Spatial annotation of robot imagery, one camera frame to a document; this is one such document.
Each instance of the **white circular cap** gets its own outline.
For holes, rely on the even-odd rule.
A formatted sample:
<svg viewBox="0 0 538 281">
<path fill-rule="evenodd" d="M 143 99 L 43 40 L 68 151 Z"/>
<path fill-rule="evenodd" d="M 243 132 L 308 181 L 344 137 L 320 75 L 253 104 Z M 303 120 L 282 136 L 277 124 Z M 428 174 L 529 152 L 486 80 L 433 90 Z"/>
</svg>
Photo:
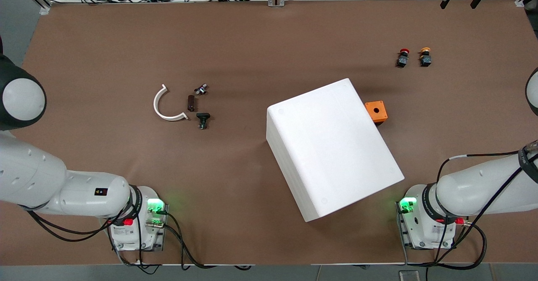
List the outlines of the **white circular cap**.
<svg viewBox="0 0 538 281">
<path fill-rule="evenodd" d="M 530 77 L 527 84 L 527 99 L 531 105 L 538 108 L 538 72 Z"/>
<path fill-rule="evenodd" d="M 14 118 L 22 121 L 33 120 L 45 108 L 45 92 L 33 80 L 17 78 L 4 88 L 2 103 Z"/>
</svg>

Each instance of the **white label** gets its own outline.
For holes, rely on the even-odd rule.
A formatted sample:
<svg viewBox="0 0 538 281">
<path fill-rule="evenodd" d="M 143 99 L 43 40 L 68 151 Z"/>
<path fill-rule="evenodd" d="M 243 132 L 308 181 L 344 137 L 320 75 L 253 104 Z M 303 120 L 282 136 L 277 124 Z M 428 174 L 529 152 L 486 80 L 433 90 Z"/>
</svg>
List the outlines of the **white label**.
<svg viewBox="0 0 538 281">
<path fill-rule="evenodd" d="M 113 228 L 114 235 L 125 235 L 125 228 Z"/>
<path fill-rule="evenodd" d="M 444 226 L 433 226 L 432 227 L 432 233 L 433 234 L 442 234 L 443 230 L 444 230 Z M 454 228 L 449 228 L 447 230 L 447 232 L 450 233 L 452 230 L 454 230 Z"/>
</svg>

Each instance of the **green indicator light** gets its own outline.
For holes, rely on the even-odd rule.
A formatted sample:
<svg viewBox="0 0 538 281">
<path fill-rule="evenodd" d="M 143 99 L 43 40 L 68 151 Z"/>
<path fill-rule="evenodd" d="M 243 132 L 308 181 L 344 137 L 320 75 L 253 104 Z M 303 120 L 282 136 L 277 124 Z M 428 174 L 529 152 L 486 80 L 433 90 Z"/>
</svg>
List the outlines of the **green indicator light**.
<svg viewBox="0 0 538 281">
<path fill-rule="evenodd" d="M 156 212 L 162 210 L 165 206 L 165 203 L 159 198 L 150 198 L 148 199 L 148 210 L 151 212 Z"/>
<path fill-rule="evenodd" d="M 417 199 L 415 197 L 405 197 L 400 200 L 402 214 L 413 212 L 413 206 L 415 204 L 417 204 Z"/>
</svg>

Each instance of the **orange cube with hole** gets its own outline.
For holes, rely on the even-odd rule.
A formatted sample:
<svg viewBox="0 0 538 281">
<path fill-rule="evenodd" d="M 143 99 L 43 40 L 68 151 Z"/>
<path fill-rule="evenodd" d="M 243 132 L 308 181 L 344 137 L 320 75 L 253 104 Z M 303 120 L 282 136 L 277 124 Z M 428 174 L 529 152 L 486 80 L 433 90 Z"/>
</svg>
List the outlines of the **orange cube with hole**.
<svg viewBox="0 0 538 281">
<path fill-rule="evenodd" d="M 385 111 L 385 105 L 382 100 L 367 102 L 364 106 L 377 126 L 387 120 L 387 111 Z"/>
</svg>

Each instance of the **brown tabletop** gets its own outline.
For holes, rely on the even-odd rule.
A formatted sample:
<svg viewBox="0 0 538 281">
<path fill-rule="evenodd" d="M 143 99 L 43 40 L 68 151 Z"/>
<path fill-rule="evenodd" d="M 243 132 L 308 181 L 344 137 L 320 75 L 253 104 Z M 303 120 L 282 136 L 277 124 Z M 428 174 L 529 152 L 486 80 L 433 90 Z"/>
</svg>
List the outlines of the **brown tabletop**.
<svg viewBox="0 0 538 281">
<path fill-rule="evenodd" d="M 398 50 L 409 65 L 394 66 Z M 432 48 L 419 67 L 417 52 Z M 179 219 L 202 263 L 315 264 L 404 261 L 394 201 L 430 183 L 453 155 L 511 151 L 536 139 L 538 118 L 524 94 L 538 42 L 512 0 L 477 9 L 453 0 L 54 5 L 40 19 L 24 68 L 43 84 L 44 117 L 13 131 L 71 170 L 103 171 L 155 189 Z M 405 180 L 306 223 L 265 141 L 269 105 L 349 77 L 362 101 L 383 100 L 379 126 Z M 167 122 L 153 111 L 161 84 L 166 115 L 187 95 L 209 112 L 207 130 Z M 453 172 L 480 162 L 459 159 Z M 20 208 L 1 204 L 4 265 L 117 263 L 105 234 L 67 243 Z M 79 230 L 96 218 L 48 216 Z M 538 262 L 538 211 L 484 216 L 486 262 Z M 472 262 L 479 237 L 449 262 Z M 178 263 L 178 244 L 146 253 Z M 433 253 L 411 252 L 410 260 Z"/>
</svg>

